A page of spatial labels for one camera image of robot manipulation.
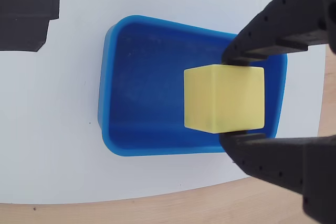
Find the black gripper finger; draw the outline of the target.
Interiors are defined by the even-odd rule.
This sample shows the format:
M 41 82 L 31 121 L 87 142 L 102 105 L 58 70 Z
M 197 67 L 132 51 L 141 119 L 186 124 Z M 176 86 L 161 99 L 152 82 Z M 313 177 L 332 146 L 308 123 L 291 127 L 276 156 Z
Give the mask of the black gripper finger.
M 222 63 L 247 66 L 322 44 L 335 52 L 335 0 L 272 0 L 227 46 Z
M 306 215 L 335 223 L 335 136 L 266 138 L 245 131 L 221 133 L 219 141 L 248 175 L 302 195 Z

